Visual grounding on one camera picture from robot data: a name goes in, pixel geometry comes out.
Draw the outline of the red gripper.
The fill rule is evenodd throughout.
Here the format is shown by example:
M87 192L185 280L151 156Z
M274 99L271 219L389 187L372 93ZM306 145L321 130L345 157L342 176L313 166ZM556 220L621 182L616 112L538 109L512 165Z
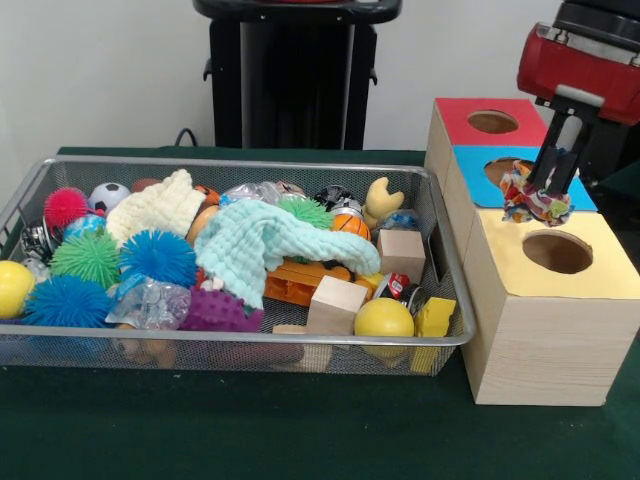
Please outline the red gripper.
M527 36L517 74L518 88L551 101L557 96L586 104L606 120L639 122L639 47L618 46L536 24ZM556 111L527 182L545 186L550 195L567 193L593 125L582 120L569 150L559 146L568 113Z

